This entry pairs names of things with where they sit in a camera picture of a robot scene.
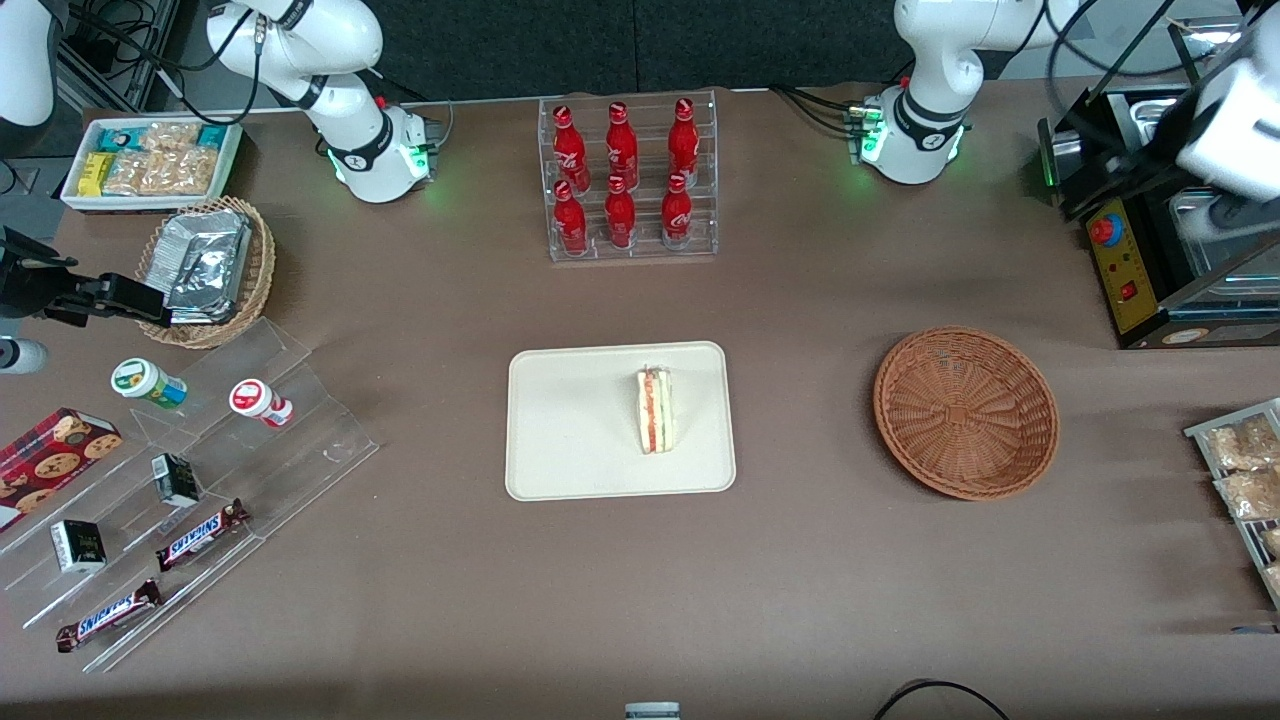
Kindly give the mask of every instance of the small black box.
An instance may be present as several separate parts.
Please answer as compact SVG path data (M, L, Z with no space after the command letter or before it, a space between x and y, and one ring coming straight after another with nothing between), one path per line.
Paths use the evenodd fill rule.
M63 573L92 573L106 566L106 550L97 525L83 520L61 520L49 527L54 536L54 555Z
M151 477L160 500L177 507L191 507L200 502L200 487L191 464L165 452L151 459Z

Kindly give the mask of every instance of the foil-wrapped food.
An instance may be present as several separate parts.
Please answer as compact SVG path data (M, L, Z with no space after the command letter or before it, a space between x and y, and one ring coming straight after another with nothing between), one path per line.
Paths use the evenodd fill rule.
M174 324L223 324L236 315L252 233L252 222L236 210L165 222L145 282L165 293Z

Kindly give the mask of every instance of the snickers bar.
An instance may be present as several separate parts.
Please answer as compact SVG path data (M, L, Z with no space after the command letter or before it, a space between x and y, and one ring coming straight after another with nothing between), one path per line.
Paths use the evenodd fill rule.
M230 505L219 510L218 515L196 525L189 533L173 541L169 547L157 550L156 560L160 561L160 571L166 573L187 562L224 533L248 519L248 511L237 497Z
M164 598L160 597L160 588L156 587L155 580L147 580L131 594L122 597L74 625L67 625L58 630L58 652L70 652L88 642L99 632L116 626L125 619L160 605L164 605Z

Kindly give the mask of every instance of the red emergency stop button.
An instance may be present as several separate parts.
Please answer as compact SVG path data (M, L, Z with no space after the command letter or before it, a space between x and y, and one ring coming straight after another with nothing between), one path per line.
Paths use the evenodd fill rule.
M1124 220L1115 213L1108 213L1089 223L1089 240L1102 247L1115 247L1124 237Z

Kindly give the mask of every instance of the yellow control panel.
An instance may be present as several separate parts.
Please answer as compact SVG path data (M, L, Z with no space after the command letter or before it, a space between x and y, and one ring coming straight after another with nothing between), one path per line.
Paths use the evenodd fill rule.
M1116 328L1126 333L1153 316L1160 304L1142 264L1138 243L1133 240L1124 204L1112 200L1084 222L1084 229L1089 234L1093 261L1098 265L1111 316Z

